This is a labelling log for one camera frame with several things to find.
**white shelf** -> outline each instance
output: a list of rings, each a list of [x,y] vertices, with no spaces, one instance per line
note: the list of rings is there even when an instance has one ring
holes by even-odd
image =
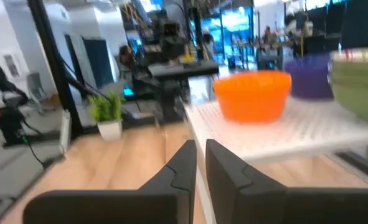
[[[268,124],[227,121],[218,102],[187,106],[186,113],[203,156],[207,139],[215,139],[247,162],[368,145],[368,123],[334,101],[289,98],[281,118]]]

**metal pole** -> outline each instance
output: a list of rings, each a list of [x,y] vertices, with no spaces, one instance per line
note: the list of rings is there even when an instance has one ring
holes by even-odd
[[[202,27],[201,27],[201,17],[199,10],[196,7],[189,9],[191,18],[194,20],[195,30],[196,30],[196,43],[197,43],[197,58],[199,60],[204,59],[203,56],[203,40],[202,40]]]
[[[224,42],[224,30],[222,27],[222,11],[220,10],[220,30],[221,30],[221,43],[222,43],[222,60],[225,61],[225,42]]]
[[[260,11],[257,11],[258,38],[261,38]]]
[[[54,78],[55,86],[59,94],[60,103],[63,109],[68,110],[71,115],[72,137],[76,138],[83,133],[83,126],[78,117],[73,96],[67,83],[66,71],[55,43],[47,11],[41,0],[27,0],[27,3],[32,13],[35,26],[37,27],[45,55],[47,56],[51,75]]]
[[[182,0],[182,7],[184,8],[184,17],[185,17],[185,26],[186,26],[186,37],[188,40],[191,39],[191,23],[190,18],[188,16],[188,1]]]

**black table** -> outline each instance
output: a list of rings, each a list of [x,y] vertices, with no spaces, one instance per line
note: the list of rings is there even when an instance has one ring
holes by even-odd
[[[200,61],[192,65],[151,65],[149,71],[159,81],[187,80],[189,77],[214,75],[219,73],[219,65],[212,61]]]
[[[158,94],[158,101],[161,104],[163,122],[172,123],[182,121],[182,116],[174,108],[180,89],[166,84],[169,81],[184,81],[189,87],[188,78],[218,74],[219,66],[215,62],[204,60],[194,65],[151,65],[149,71],[153,78],[160,82],[161,91]]]

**yellow object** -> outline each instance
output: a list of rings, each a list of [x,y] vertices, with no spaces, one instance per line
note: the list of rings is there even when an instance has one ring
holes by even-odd
[[[179,61],[181,63],[188,63],[193,62],[195,60],[195,57],[193,55],[185,54],[179,57]]]

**white pot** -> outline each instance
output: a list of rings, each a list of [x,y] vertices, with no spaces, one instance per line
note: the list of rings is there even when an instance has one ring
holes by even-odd
[[[99,132],[105,141],[118,140],[121,137],[121,120],[98,123]]]

